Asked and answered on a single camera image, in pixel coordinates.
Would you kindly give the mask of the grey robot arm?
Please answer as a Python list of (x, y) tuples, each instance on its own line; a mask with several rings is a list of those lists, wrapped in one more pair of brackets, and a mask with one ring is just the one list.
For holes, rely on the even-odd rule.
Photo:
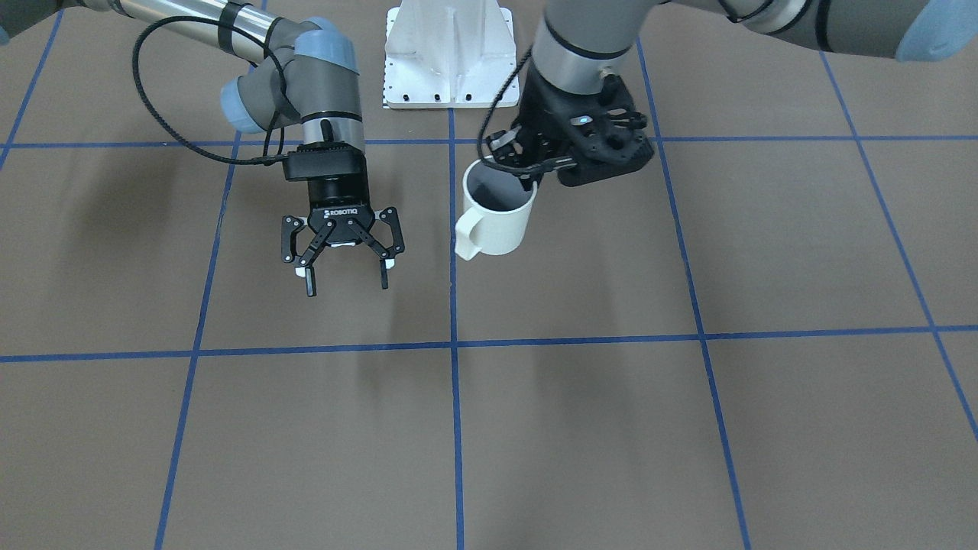
[[(144, 108), (175, 142), (228, 166), (279, 164), (287, 181), (307, 185), (307, 215), (286, 215), (280, 223), (280, 259), (304, 279), (308, 296), (317, 293), (315, 264), (329, 248), (370, 248), (381, 288), (388, 288), (405, 241), (397, 209), (371, 205), (355, 48), (331, 21), (294, 21), (245, 1), (4, 1), (2, 42), (74, 7), (144, 22), (131, 50), (132, 81)], [(211, 153), (151, 103), (142, 49), (164, 28), (248, 63), (248, 73), (223, 85), (219, 104), (237, 132), (264, 136), (259, 156)]]
[(525, 76), (507, 129), (483, 122), (483, 166), (529, 190), (547, 173), (567, 187), (640, 170), (653, 158), (622, 63), (642, 39), (706, 53), (709, 32), (751, 35), (807, 51), (939, 62), (976, 39), (974, 1), (548, 1), (532, 43), (504, 80)]

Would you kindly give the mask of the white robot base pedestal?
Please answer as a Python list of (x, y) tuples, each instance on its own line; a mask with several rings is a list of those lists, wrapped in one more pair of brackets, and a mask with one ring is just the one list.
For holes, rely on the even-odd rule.
[(516, 67), (513, 13), (496, 1), (402, 1), (385, 24), (385, 108), (489, 108)]

